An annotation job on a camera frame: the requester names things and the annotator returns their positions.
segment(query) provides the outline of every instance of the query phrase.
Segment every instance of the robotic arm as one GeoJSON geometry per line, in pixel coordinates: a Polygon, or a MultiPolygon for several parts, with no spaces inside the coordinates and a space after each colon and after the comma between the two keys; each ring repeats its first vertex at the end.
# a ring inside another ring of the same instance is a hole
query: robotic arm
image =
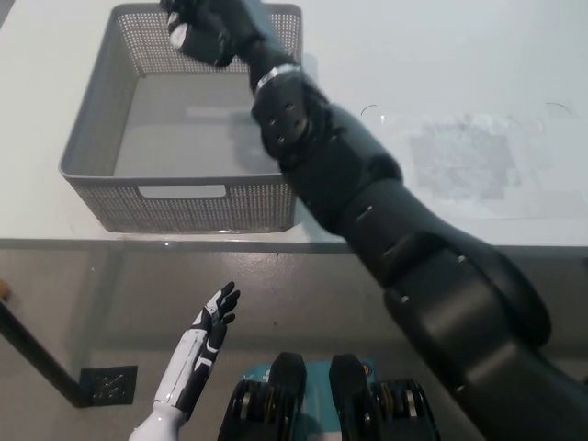
{"type": "Polygon", "coordinates": [[[172,355],[155,398],[153,411],[129,441],[177,441],[209,379],[212,366],[235,319],[230,313],[241,295],[234,283],[220,289],[187,329],[172,355]]]}
{"type": "Polygon", "coordinates": [[[448,225],[396,161],[282,49],[259,0],[163,0],[172,44],[250,68],[264,147],[314,218],[344,237],[386,307],[490,439],[588,439],[588,391],[545,359],[547,309],[499,251],[448,225]]]}

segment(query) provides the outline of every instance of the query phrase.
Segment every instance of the white table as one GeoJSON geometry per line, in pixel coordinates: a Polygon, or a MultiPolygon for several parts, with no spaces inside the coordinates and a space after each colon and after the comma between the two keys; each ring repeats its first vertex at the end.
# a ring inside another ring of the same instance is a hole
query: white table
{"type": "MultiPolygon", "coordinates": [[[[57,167],[118,3],[17,0],[0,29],[0,241],[344,249],[304,212],[301,223],[276,234],[129,235],[100,225],[57,167]]],[[[308,71],[358,116],[377,105],[361,118],[399,156],[408,186],[429,208],[500,246],[588,250],[588,130],[582,126],[588,115],[588,3],[295,3],[303,10],[308,71]],[[464,114],[515,121],[509,149],[521,182],[513,194],[464,204],[417,185],[420,165],[395,144],[399,116],[414,122],[423,115],[464,114]]]]}

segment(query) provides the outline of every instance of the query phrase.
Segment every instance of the gray floor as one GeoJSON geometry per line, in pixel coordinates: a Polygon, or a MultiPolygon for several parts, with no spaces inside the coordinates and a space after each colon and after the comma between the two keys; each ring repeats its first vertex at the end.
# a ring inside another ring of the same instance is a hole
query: gray floor
{"type": "MultiPolygon", "coordinates": [[[[546,352],[583,378],[583,264],[519,264],[542,289],[553,315],[546,352]]],[[[77,411],[0,338],[3,439],[127,439],[149,413],[178,336],[230,279],[243,290],[237,321],[182,439],[216,439],[240,375],[281,350],[309,360],[352,351],[375,360],[380,378],[415,377],[424,384],[445,439],[480,439],[388,319],[379,288],[352,255],[4,250],[0,274],[15,291],[12,311],[70,372],[139,366],[133,405],[77,411]]]]}

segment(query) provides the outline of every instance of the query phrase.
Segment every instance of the tabletop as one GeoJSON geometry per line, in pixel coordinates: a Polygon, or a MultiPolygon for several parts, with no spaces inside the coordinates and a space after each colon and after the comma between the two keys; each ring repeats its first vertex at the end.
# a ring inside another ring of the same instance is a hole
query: tabletop
{"type": "MultiPolygon", "coordinates": [[[[373,130],[427,207],[496,245],[588,250],[586,2],[283,3],[302,8],[309,75],[373,130]]],[[[0,241],[344,247],[302,208],[271,234],[101,226],[58,163],[118,4],[17,0],[0,28],[0,241]]]]}

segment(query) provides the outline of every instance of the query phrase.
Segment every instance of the gray mesh basket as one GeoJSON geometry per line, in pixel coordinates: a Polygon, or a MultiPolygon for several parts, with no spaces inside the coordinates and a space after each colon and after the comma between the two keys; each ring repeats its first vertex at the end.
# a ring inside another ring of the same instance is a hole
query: gray mesh basket
{"type": "MultiPolygon", "coordinates": [[[[301,12],[268,5],[301,58],[301,12]]],[[[247,68],[177,53],[156,5],[116,7],[60,170],[111,232],[277,232],[295,197],[249,116],[247,68]]]]}

